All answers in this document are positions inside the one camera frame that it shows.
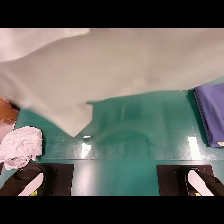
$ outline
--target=folded towel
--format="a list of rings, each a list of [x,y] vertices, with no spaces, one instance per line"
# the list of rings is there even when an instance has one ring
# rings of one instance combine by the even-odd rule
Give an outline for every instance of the folded towel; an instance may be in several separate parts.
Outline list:
[[[42,132],[34,127],[22,127],[8,133],[0,145],[0,162],[5,169],[18,169],[26,166],[30,159],[42,155]]]
[[[224,84],[195,88],[208,145],[221,147],[224,142]]]

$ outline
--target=crumpled white towel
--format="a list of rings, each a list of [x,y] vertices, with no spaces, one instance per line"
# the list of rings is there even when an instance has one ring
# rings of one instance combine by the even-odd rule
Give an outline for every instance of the crumpled white towel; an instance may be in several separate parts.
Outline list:
[[[42,155],[42,132],[35,127],[25,126],[8,133],[0,145],[0,162],[5,169],[26,166],[30,159]]]

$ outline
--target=blue cloth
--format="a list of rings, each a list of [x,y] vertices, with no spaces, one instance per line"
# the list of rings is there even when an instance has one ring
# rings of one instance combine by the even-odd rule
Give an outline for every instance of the blue cloth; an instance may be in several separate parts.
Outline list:
[[[224,142],[224,84],[198,86],[195,97],[208,145],[221,147],[217,142]]]

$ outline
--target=folded purple cloth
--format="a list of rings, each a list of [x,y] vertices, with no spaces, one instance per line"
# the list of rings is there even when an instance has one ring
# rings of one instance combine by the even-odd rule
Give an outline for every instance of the folded purple cloth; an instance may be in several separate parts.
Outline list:
[[[224,142],[224,84],[198,86],[195,97],[208,145],[221,147],[218,142]]]

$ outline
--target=crumpled pink cloth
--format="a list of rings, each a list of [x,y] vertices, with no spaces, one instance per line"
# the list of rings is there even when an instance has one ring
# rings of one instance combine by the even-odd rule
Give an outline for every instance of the crumpled pink cloth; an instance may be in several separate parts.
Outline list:
[[[4,162],[6,170],[22,168],[40,155],[42,132],[35,127],[25,126],[8,133],[0,145],[0,162]]]

